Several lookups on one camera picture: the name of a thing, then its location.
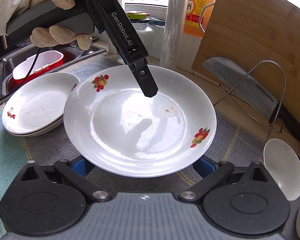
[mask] white ceramic plate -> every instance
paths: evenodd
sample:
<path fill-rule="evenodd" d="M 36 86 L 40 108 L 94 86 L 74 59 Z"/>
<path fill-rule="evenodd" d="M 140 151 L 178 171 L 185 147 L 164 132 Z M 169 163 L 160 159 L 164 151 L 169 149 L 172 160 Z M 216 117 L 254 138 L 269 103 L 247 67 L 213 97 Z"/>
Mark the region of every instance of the white ceramic plate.
<path fill-rule="evenodd" d="M 102 70 L 69 96 L 64 126 L 90 162 L 128 177 L 158 177 L 198 160 L 215 136 L 207 95 L 186 77 L 149 66 L 159 92 L 147 98 L 127 65 Z"/>
<path fill-rule="evenodd" d="M 50 126 L 63 115 L 66 100 L 80 80 L 71 73 L 56 72 L 31 80 L 5 105 L 2 123 L 13 134 L 29 134 Z"/>
<path fill-rule="evenodd" d="M 53 124 L 51 124 L 50 126 L 43 128 L 37 132 L 33 132 L 33 133 L 26 133 L 26 134 L 14 134 L 14 133 L 10 133 L 14 136 L 19 136 L 19 137 L 35 137 L 35 136 L 39 136 L 39 135 L 43 135 L 47 132 L 52 131 L 53 129 L 57 128 L 59 125 L 61 125 L 63 123 L 63 116 L 58 119 L 56 122 L 54 122 Z"/>

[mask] black cable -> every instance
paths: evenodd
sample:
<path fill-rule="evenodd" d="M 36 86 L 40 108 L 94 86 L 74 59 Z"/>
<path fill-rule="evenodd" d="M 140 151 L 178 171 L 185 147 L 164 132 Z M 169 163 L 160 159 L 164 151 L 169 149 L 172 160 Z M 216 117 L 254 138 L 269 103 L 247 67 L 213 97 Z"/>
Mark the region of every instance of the black cable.
<path fill-rule="evenodd" d="M 34 68 L 35 63 L 37 62 L 38 56 L 39 56 L 39 54 L 40 54 L 40 50 L 41 50 L 41 48 L 38 48 L 37 55 L 36 55 L 35 58 L 34 58 L 34 61 L 33 61 L 33 63 L 32 63 L 32 66 L 31 66 L 31 68 L 30 68 L 28 74 L 26 75 L 26 77 L 23 79 L 23 81 L 22 81 L 22 82 L 21 82 L 14 90 L 12 90 L 10 93 L 8 93 L 8 94 L 5 95 L 4 97 L 0 98 L 0 101 L 2 101 L 2 100 L 4 100 L 4 99 L 6 99 L 7 97 L 11 96 L 14 92 L 16 92 L 20 87 L 23 86 L 23 84 L 26 82 L 26 79 L 28 78 L 28 76 L 30 76 L 30 73 L 31 73 L 32 69 Z"/>

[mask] yellow bottle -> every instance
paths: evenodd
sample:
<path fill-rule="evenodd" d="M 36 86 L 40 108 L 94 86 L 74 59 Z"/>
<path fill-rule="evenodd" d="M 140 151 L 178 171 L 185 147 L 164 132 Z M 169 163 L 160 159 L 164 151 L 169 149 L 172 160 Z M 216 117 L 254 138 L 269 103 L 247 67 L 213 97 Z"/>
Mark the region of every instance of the yellow bottle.
<path fill-rule="evenodd" d="M 203 32 L 199 28 L 199 17 L 202 11 L 202 8 L 210 3 L 214 3 L 215 0 L 188 0 L 187 11 L 186 11 L 186 20 L 184 33 L 202 38 Z M 207 28 L 213 7 L 208 7 L 203 15 L 202 27 Z"/>

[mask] sink basin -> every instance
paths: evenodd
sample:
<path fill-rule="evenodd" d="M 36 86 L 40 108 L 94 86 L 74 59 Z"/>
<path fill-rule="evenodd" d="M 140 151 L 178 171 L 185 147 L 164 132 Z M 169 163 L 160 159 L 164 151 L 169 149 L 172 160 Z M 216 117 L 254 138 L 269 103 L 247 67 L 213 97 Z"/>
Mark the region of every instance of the sink basin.
<path fill-rule="evenodd" d="M 95 45 L 90 46 L 90 49 L 88 51 L 83 51 L 76 43 L 72 42 L 71 44 L 72 46 L 70 46 L 69 44 L 65 44 L 41 49 L 41 52 L 45 52 L 48 50 L 57 50 L 64 55 L 63 65 L 58 66 L 47 73 L 57 72 L 89 57 L 93 57 L 106 52 L 106 49 L 100 48 Z M 7 95 L 17 86 L 17 84 L 13 82 L 14 80 L 12 78 L 13 69 L 21 62 L 25 61 L 27 58 L 35 55 L 37 53 L 37 50 L 37 47 L 35 47 L 33 44 L 30 44 L 12 52 L 9 55 L 4 56 L 0 60 L 0 98 Z M 9 98 L 6 98 L 0 101 L 0 105 L 8 99 Z"/>

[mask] red flower decoration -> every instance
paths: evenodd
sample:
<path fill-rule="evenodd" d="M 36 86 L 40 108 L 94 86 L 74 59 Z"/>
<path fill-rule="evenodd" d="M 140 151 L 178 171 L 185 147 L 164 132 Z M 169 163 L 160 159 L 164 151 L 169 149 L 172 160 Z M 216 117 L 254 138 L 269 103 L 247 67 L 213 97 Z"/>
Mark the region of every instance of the red flower decoration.
<path fill-rule="evenodd" d="M 10 110 L 8 111 L 8 116 L 12 119 L 15 119 L 16 115 L 12 114 L 13 108 L 10 108 Z"/>
<path fill-rule="evenodd" d="M 73 86 L 73 88 L 71 89 L 71 92 L 74 90 L 74 88 L 77 86 L 77 84 L 76 83 L 74 83 L 74 86 Z"/>
<path fill-rule="evenodd" d="M 97 92 L 103 90 L 107 84 L 107 80 L 109 79 L 108 75 L 100 75 L 96 77 L 91 83 L 93 84 L 93 88 L 96 89 Z"/>
<path fill-rule="evenodd" d="M 202 141 L 208 136 L 209 132 L 210 129 L 208 129 L 207 127 L 205 129 L 200 128 L 199 132 L 195 134 L 190 148 L 194 148 L 197 146 L 197 144 L 202 143 Z"/>

